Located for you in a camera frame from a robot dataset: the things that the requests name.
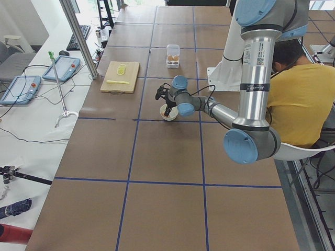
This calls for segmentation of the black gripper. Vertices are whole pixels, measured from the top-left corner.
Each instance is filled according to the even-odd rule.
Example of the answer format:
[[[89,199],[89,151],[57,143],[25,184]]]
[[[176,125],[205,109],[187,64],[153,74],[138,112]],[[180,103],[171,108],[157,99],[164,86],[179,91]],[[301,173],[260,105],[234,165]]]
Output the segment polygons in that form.
[[[170,115],[172,108],[176,106],[176,102],[174,101],[173,97],[170,97],[169,95],[165,96],[165,102],[167,104],[167,107],[164,112],[165,117],[168,117]]]

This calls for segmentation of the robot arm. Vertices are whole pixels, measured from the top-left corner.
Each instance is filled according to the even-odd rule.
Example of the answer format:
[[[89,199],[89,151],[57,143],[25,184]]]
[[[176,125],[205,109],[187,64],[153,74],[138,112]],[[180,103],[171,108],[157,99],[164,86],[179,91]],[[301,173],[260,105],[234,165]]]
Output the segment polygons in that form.
[[[163,94],[168,109],[181,116],[203,111],[229,128],[224,149],[236,163],[250,164],[275,155],[279,134],[265,119],[274,45],[303,36],[308,26],[309,1],[237,1],[234,18],[244,41],[238,111],[211,97],[192,96],[187,79],[176,76]]]
[[[321,64],[334,64],[334,37],[325,45],[310,45],[312,58]]]

